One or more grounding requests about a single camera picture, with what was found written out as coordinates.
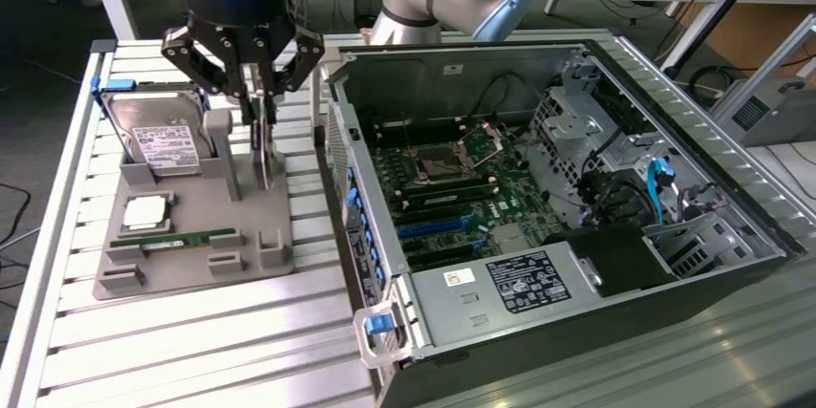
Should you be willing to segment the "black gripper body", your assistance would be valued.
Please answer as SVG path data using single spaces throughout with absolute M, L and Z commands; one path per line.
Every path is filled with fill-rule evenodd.
M 221 61 L 274 60 L 294 36 L 288 0 L 186 0 L 189 33 Z

